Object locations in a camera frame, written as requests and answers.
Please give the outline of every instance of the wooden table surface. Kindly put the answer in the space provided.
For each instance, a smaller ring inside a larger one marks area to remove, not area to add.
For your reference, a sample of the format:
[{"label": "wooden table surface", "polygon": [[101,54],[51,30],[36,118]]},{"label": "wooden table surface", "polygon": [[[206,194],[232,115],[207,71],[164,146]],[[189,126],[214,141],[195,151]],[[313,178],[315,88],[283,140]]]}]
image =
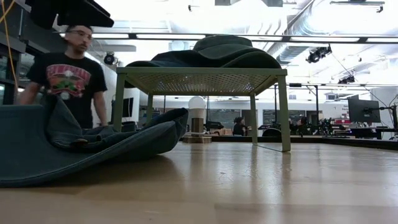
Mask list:
[{"label": "wooden table surface", "polygon": [[30,189],[0,189],[1,223],[397,223],[398,154],[293,144],[183,144]]}]

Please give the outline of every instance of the desk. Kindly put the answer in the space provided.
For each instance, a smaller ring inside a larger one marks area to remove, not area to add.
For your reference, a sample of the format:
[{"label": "desk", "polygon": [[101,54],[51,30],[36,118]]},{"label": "desk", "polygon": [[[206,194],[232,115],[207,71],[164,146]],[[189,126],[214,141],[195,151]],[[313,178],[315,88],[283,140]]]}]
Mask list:
[{"label": "desk", "polygon": [[351,128],[351,132],[356,138],[377,138],[382,139],[382,133],[394,133],[393,128]]},{"label": "desk", "polygon": [[253,144],[257,144],[256,95],[278,83],[282,151],[290,151],[285,69],[123,67],[117,68],[116,72],[116,130],[121,130],[124,83],[129,82],[148,94],[147,123],[152,118],[154,95],[250,96]]}]

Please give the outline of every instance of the person in background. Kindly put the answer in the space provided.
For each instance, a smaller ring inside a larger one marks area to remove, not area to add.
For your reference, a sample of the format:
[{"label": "person in background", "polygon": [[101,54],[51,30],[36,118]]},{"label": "person in background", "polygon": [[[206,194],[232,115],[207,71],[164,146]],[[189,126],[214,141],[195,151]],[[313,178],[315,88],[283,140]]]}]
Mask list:
[{"label": "person in background", "polygon": [[27,77],[30,83],[19,103],[30,105],[42,86],[47,94],[59,95],[81,128],[93,128],[91,101],[102,126],[107,125],[104,92],[107,90],[101,65],[85,57],[93,30],[89,26],[69,26],[64,53],[48,53],[37,58]]},{"label": "person in background", "polygon": [[244,120],[242,117],[234,119],[234,128],[232,131],[233,135],[247,136],[248,127],[244,125]]}]

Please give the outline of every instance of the man's hand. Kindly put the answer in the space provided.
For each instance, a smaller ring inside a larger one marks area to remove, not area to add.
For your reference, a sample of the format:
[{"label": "man's hand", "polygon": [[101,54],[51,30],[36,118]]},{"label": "man's hand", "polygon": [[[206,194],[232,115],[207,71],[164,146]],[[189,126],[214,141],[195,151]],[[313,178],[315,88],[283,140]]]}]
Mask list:
[{"label": "man's hand", "polygon": [[40,88],[42,86],[35,82],[30,82],[25,90],[21,93],[19,97],[19,104],[20,105],[31,105],[37,96]]},{"label": "man's hand", "polygon": [[106,120],[106,107],[105,107],[105,99],[104,99],[104,92],[99,91],[94,93],[94,107],[99,120],[101,121],[101,126],[107,126],[108,122]]}]

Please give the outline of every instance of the yellow cable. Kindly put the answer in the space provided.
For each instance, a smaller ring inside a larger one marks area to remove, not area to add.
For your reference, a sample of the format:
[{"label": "yellow cable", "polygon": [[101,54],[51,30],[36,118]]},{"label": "yellow cable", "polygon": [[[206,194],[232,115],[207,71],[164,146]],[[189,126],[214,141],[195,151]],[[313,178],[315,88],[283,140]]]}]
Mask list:
[{"label": "yellow cable", "polygon": [[15,0],[12,0],[10,6],[8,6],[8,9],[6,10],[6,12],[3,11],[2,16],[0,17],[0,23],[6,18],[6,15],[8,14],[8,12],[11,10],[11,7],[14,5]]},{"label": "yellow cable", "polygon": [[7,19],[6,19],[6,15],[14,3],[15,3],[15,0],[12,0],[10,6],[6,10],[6,8],[4,6],[4,0],[2,0],[2,4],[1,4],[2,17],[0,18],[0,23],[2,20],[4,20],[4,27],[6,28],[6,39],[7,39],[7,45],[8,45],[8,54],[10,56],[10,62],[11,62],[12,76],[14,77],[15,91],[18,91],[18,80],[17,80],[17,75],[15,73],[14,62],[12,61],[11,45],[10,45],[10,40],[9,40],[9,36],[8,36],[8,26],[7,26]]}]

